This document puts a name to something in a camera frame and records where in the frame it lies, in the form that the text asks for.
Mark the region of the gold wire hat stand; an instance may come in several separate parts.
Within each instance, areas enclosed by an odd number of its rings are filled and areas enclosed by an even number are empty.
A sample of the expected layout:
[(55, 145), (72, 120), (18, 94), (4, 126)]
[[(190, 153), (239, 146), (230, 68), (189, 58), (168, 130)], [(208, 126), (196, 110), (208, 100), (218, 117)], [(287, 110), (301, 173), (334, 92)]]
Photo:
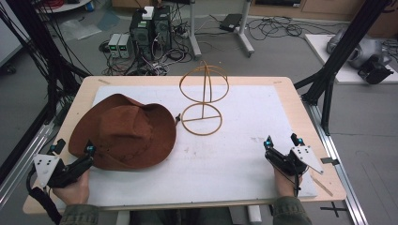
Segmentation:
[[(190, 94), (186, 81), (199, 74), (202, 75), (199, 93)], [(209, 136), (217, 132), (222, 127), (223, 117), (214, 104), (229, 93), (230, 83), (226, 71), (201, 61), (199, 67), (183, 75), (178, 88), (183, 97), (192, 102), (192, 105), (186, 107), (179, 115), (182, 126), (196, 136)]]

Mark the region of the person's left hand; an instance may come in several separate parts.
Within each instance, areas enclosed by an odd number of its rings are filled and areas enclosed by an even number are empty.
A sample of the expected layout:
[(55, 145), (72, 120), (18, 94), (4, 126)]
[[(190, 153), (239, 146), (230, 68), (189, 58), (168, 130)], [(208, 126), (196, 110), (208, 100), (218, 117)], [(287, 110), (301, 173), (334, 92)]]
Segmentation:
[(65, 205), (87, 204), (89, 198), (89, 171), (85, 171), (73, 184), (63, 188), (54, 188), (53, 193)]

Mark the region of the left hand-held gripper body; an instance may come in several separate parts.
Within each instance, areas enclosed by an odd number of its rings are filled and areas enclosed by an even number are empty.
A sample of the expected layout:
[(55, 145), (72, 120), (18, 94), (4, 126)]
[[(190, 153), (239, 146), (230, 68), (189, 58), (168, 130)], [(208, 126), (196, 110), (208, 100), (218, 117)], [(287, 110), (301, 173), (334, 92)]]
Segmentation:
[(58, 156), (38, 154), (34, 156), (34, 167), (41, 188), (65, 188), (93, 165), (93, 157), (86, 155), (65, 165)]

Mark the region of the black tape piece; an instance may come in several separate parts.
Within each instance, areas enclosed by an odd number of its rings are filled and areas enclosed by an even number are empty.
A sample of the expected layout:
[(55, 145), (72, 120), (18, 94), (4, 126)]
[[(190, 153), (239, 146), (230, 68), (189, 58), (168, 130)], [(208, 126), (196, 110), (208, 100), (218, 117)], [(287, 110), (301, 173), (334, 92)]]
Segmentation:
[(320, 159), (321, 159), (323, 164), (331, 164), (333, 166), (340, 164), (340, 161), (337, 158), (333, 159), (332, 157), (323, 157), (323, 158), (320, 158)]

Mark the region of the tan tape strip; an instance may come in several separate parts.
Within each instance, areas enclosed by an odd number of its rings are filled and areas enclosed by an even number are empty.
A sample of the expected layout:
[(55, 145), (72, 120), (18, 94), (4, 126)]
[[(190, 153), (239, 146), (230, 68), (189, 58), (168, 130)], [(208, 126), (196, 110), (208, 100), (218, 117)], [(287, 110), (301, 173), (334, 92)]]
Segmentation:
[(333, 192), (331, 191), (331, 189), (324, 184), (320, 179), (316, 178), (315, 176), (311, 175), (311, 178), (313, 179), (313, 181), (320, 187), (322, 188), (327, 194), (329, 194), (331, 197), (334, 196)]

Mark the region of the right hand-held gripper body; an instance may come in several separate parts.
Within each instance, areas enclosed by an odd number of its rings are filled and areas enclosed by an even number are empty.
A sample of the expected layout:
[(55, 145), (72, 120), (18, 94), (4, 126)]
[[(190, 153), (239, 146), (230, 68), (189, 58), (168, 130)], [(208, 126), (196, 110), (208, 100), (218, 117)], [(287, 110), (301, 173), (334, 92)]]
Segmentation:
[(267, 146), (265, 157), (273, 166), (289, 176), (304, 174), (309, 168), (319, 174), (324, 173), (319, 159), (308, 145), (294, 146), (287, 155), (283, 155), (273, 146)]

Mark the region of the grey helmet-shaped object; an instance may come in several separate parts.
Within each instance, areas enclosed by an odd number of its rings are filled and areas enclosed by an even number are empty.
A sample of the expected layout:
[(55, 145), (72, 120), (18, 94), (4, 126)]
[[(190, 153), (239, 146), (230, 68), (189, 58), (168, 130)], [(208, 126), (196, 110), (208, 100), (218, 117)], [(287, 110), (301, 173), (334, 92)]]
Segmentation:
[[(344, 33), (345, 29), (340, 29), (338, 33), (329, 40), (327, 44), (327, 53), (332, 53), (334, 51)], [(353, 68), (360, 68), (372, 56), (374, 56), (377, 62), (382, 66), (388, 65), (391, 61), (391, 57), (388, 56), (388, 52), (383, 49), (381, 42), (366, 35), (349, 55), (347, 62)]]

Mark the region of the white table mat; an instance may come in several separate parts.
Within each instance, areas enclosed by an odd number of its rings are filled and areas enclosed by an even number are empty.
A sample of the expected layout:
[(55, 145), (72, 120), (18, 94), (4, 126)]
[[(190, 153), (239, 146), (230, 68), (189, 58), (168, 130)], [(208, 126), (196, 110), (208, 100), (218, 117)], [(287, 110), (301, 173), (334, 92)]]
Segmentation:
[(179, 122), (192, 102), (177, 85), (102, 86), (76, 125), (114, 94), (164, 106), (175, 119), (176, 142), (169, 156), (152, 167), (111, 171), (93, 165), (89, 203), (106, 210), (157, 209), (266, 202), (275, 197), (264, 141), (270, 136), (276, 149), (286, 154), (293, 146), (293, 130), (274, 86), (230, 85), (228, 95), (214, 104), (222, 113), (222, 127), (209, 136), (190, 134)]

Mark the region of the grey power supply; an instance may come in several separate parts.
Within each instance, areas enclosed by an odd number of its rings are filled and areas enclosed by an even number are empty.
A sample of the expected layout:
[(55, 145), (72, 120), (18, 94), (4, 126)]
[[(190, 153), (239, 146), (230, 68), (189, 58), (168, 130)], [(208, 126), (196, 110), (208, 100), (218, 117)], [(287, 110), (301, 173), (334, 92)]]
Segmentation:
[(132, 54), (132, 44), (128, 34), (122, 34), (117, 45), (121, 58), (129, 58)]
[(112, 34), (109, 42), (108, 42), (108, 48), (110, 50), (110, 54), (113, 58), (119, 58), (120, 53), (118, 50), (118, 41), (120, 40), (121, 35), (120, 34)]

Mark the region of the black computer tower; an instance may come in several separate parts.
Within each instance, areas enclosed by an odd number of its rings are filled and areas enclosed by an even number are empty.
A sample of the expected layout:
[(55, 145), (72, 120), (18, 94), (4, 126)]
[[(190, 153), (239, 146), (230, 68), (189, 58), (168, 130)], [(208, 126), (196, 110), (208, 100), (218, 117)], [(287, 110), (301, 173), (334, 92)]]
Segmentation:
[(164, 50), (172, 48), (171, 43), (171, 9), (169, 6), (156, 7), (154, 11), (154, 26), (158, 45)]
[(130, 36), (134, 50), (140, 52), (146, 60), (152, 59), (151, 44), (154, 38), (153, 22), (143, 19), (143, 10), (134, 12), (130, 23)]

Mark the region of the clear plastic sheet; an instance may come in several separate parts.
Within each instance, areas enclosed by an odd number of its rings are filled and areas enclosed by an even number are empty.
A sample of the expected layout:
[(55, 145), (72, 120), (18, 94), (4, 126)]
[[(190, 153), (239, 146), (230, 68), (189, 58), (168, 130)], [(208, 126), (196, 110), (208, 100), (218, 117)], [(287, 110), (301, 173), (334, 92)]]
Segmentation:
[(101, 32), (96, 25), (83, 25), (78, 20), (62, 22), (60, 25), (60, 30), (64, 40), (81, 40)]

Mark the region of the white board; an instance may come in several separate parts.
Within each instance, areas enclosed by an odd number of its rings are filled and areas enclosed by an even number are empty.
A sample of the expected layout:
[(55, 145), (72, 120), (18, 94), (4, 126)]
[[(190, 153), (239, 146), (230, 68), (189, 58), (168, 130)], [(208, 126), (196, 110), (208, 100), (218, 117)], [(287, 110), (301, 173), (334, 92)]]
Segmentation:
[[(322, 64), (325, 64), (329, 59), (327, 44), (331, 38), (333, 38), (333, 35), (305, 35), (307, 43), (315, 52)], [(396, 72), (390, 65), (387, 65), (387, 69), (391, 70), (392, 74), (383, 80), (381, 84), (398, 84), (398, 72)], [(358, 75), (358, 71), (348, 63), (344, 63), (342, 68), (339, 70), (336, 75), (335, 82), (339, 84), (366, 84), (366, 81)]]

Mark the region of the brown wide-brim hat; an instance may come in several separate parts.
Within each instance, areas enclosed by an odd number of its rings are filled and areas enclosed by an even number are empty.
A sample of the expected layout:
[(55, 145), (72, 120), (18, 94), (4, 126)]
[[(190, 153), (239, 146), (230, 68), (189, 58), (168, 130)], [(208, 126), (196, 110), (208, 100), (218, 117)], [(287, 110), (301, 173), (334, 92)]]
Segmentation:
[(69, 152), (82, 157), (86, 145), (92, 143), (96, 147), (95, 167), (129, 171), (163, 162), (175, 142), (175, 119), (164, 106), (114, 94), (77, 123), (69, 139)]

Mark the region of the white table leg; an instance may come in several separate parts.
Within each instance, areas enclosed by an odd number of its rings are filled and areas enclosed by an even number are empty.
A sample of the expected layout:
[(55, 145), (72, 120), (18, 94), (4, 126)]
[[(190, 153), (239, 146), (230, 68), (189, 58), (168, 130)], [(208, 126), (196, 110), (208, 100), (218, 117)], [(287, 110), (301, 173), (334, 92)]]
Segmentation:
[(261, 225), (262, 217), (259, 205), (248, 205), (247, 213), (251, 225)]
[(130, 225), (130, 212), (119, 211), (116, 218), (116, 225)]

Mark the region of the grey desk leg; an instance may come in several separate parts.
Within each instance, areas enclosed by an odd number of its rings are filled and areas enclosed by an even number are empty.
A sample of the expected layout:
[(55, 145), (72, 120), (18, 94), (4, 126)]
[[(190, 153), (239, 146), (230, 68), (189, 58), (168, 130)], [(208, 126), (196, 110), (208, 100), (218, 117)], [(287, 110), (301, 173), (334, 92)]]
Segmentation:
[(195, 36), (195, 0), (189, 0), (190, 2), (190, 31), (189, 31), (189, 40), (193, 52), (193, 57), (195, 60), (201, 58), (202, 53), (200, 47), (198, 45), (198, 41)]
[(237, 36), (242, 43), (243, 49), (247, 53), (248, 57), (251, 57), (254, 53), (254, 48), (246, 36), (246, 29), (247, 29), (247, 21), (250, 11), (252, 0), (244, 0), (244, 5), (242, 9), (242, 18), (239, 28), (236, 29)]

